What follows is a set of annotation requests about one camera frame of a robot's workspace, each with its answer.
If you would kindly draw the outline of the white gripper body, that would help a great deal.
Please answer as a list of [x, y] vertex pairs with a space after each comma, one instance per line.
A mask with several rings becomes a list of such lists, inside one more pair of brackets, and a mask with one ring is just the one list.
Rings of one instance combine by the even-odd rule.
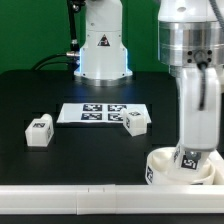
[[219, 142], [221, 86], [214, 68], [183, 68], [180, 74], [180, 145], [186, 151], [213, 151]]

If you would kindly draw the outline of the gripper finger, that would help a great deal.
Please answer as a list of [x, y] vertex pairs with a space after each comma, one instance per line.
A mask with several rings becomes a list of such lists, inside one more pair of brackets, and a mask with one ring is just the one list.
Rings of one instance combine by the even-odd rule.
[[188, 160], [199, 161], [201, 159], [201, 153], [196, 151], [186, 151], [186, 158]]

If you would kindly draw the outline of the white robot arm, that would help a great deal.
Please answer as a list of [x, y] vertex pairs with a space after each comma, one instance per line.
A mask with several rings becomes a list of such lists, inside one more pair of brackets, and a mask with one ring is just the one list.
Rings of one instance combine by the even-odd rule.
[[[130, 79], [121, 1], [84, 2], [86, 40], [75, 78], [95, 86]], [[158, 59], [178, 85], [181, 151], [188, 157], [212, 152], [219, 142], [224, 0], [160, 0]]]

